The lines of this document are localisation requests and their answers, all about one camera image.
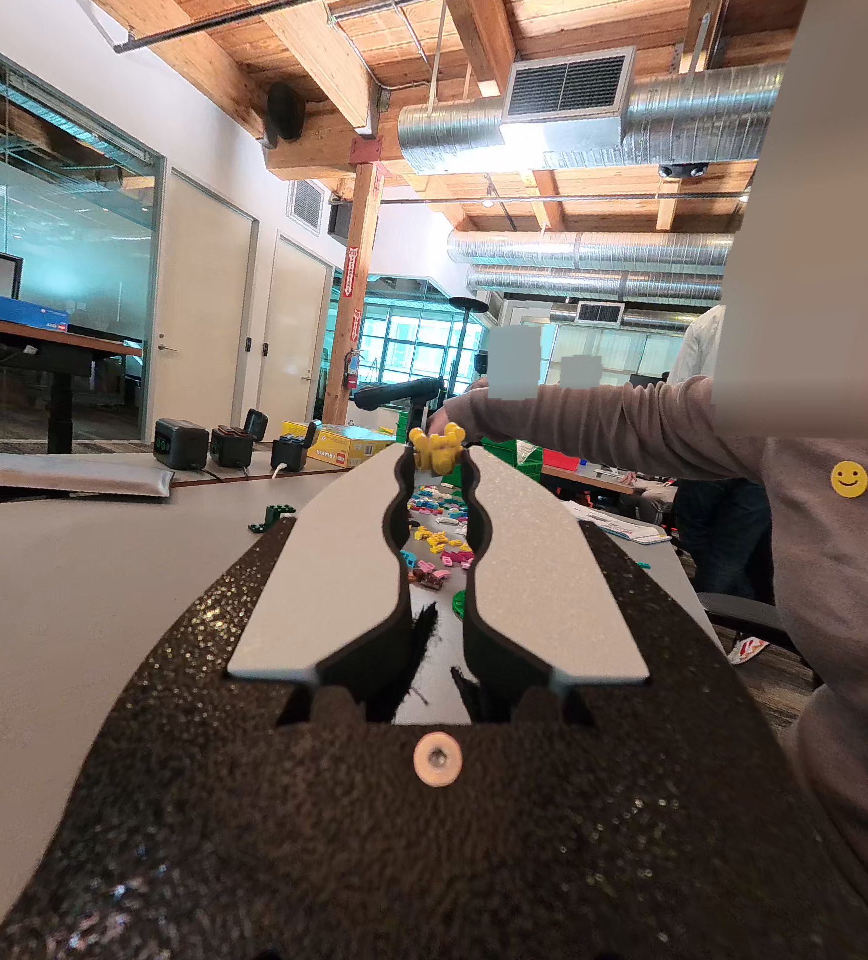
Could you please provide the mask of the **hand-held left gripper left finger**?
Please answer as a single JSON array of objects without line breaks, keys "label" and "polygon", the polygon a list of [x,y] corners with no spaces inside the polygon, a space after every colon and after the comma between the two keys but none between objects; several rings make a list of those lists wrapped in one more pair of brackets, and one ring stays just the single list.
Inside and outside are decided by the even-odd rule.
[{"label": "hand-held left gripper left finger", "polygon": [[401,549],[413,450],[393,444],[299,513],[227,664],[240,680],[388,687],[412,657]]}]

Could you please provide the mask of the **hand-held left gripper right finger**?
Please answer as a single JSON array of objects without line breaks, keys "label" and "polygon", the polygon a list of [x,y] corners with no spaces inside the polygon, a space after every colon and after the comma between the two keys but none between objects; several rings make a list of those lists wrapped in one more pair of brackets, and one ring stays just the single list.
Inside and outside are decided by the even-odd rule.
[{"label": "hand-held left gripper right finger", "polygon": [[649,669],[558,498],[481,446],[462,458],[468,541],[464,658],[488,690],[641,686]]}]

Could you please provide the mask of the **small yellow toy brick assembly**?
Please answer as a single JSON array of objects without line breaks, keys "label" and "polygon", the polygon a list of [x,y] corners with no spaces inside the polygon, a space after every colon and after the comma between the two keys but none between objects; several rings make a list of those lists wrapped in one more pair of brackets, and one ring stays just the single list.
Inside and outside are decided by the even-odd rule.
[{"label": "small yellow toy brick assembly", "polygon": [[426,434],[416,427],[408,433],[414,449],[415,468],[434,476],[446,476],[456,468],[463,453],[465,431],[449,422],[443,434]]}]

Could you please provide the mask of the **person's right forearm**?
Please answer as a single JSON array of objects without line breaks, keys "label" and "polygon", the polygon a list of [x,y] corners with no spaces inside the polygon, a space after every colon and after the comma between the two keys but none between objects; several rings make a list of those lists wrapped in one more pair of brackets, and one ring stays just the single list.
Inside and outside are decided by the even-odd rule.
[{"label": "person's right forearm", "polygon": [[543,386],[533,399],[500,400],[480,386],[445,403],[452,402],[452,421],[471,442],[524,441],[644,474],[763,483],[765,441],[721,437],[712,388],[698,376],[647,388]]}]

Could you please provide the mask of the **grey desk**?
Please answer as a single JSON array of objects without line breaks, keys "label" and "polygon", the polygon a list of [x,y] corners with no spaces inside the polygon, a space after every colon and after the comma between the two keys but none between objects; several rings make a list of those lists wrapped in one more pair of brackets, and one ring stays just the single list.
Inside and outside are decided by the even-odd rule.
[{"label": "grey desk", "polygon": [[403,725],[223,678],[264,497],[0,506],[0,958],[593,958],[596,889],[502,804],[497,734],[416,776],[420,722],[465,719],[449,599],[412,590],[439,613]]}]

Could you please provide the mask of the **wooden office desk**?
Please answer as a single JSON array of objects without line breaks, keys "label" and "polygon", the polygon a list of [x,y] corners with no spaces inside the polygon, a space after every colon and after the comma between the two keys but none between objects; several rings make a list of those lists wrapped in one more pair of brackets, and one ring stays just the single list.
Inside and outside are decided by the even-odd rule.
[{"label": "wooden office desk", "polygon": [[47,374],[47,452],[70,454],[73,446],[73,378],[87,377],[95,362],[141,358],[121,342],[28,327],[0,320],[0,367]]}]

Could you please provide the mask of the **yellow toy brick box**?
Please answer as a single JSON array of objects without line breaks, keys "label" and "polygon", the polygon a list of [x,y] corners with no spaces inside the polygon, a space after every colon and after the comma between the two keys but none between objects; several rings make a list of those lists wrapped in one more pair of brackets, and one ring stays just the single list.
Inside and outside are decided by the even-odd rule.
[{"label": "yellow toy brick box", "polygon": [[395,435],[360,426],[322,425],[315,421],[315,440],[307,459],[350,470],[397,443]]}]

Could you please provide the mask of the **beige door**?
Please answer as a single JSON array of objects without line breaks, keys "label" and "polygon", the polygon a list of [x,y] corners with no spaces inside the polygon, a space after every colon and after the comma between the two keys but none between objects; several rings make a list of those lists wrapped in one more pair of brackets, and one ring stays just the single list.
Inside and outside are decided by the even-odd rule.
[{"label": "beige door", "polygon": [[306,422],[313,413],[333,278],[332,266],[277,238],[257,404],[269,418],[269,439],[283,422]]},{"label": "beige door", "polygon": [[167,177],[147,432],[160,419],[233,422],[243,386],[259,223],[195,180]]}]

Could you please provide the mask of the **black battery case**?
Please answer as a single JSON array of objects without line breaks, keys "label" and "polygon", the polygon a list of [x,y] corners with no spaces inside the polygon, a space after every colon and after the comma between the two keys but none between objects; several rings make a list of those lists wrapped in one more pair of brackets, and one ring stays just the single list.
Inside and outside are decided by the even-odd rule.
[{"label": "black battery case", "polygon": [[299,473],[307,463],[308,451],[316,444],[319,436],[318,420],[305,423],[284,421],[281,434],[272,445],[272,470]]},{"label": "black battery case", "polygon": [[265,438],[268,423],[265,414],[250,409],[242,428],[216,426],[210,433],[210,459],[222,469],[246,469],[251,464],[255,445]]}]

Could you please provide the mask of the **pile of colourful toy bricks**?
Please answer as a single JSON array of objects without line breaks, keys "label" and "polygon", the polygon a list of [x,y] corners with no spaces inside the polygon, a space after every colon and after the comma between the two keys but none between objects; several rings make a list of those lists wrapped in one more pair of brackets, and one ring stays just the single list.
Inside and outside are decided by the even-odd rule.
[{"label": "pile of colourful toy bricks", "polygon": [[407,502],[409,539],[402,548],[408,581],[429,593],[451,586],[471,570],[475,553],[467,539],[468,509],[461,488],[450,482],[422,484]]}]

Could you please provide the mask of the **black charger box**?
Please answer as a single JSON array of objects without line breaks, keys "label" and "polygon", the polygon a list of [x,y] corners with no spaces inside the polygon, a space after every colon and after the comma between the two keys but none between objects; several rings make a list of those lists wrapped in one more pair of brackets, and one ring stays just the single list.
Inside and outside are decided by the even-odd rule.
[{"label": "black charger box", "polygon": [[160,418],[154,425],[152,455],[174,472],[202,471],[209,444],[209,432],[187,420]]}]

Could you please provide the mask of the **silver padded bag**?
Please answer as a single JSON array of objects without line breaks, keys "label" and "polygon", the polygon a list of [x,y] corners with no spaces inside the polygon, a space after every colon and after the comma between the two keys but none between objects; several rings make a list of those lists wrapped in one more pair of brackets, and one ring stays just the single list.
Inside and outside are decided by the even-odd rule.
[{"label": "silver padded bag", "polygon": [[62,493],[168,498],[175,473],[154,466],[90,461],[69,454],[0,453],[0,488]]}]

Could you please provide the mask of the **black round speaker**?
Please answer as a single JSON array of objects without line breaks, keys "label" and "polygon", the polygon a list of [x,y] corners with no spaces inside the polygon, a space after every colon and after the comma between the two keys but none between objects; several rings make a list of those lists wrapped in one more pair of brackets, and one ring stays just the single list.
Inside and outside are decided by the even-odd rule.
[{"label": "black round speaker", "polygon": [[263,121],[267,149],[280,143],[295,143],[303,135],[306,118],[304,98],[286,81],[271,83],[266,96]]}]

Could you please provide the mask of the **white wall vent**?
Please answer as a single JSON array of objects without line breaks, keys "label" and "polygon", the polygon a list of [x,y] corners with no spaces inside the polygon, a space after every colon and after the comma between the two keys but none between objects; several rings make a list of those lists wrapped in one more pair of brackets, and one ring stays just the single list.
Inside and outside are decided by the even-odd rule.
[{"label": "white wall vent", "polygon": [[320,236],[324,210],[329,206],[328,193],[316,181],[293,180],[288,187],[287,217],[308,233]]}]

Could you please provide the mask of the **large silver air duct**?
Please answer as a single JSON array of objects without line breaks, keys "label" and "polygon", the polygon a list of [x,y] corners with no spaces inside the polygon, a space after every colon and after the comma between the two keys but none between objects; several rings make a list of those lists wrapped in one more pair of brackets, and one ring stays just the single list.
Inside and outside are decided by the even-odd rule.
[{"label": "large silver air duct", "polygon": [[397,141],[418,175],[591,170],[624,166],[756,161],[785,63],[645,78],[632,85],[620,138],[605,146],[571,122],[559,146],[536,133],[508,143],[501,98],[404,107]]}]

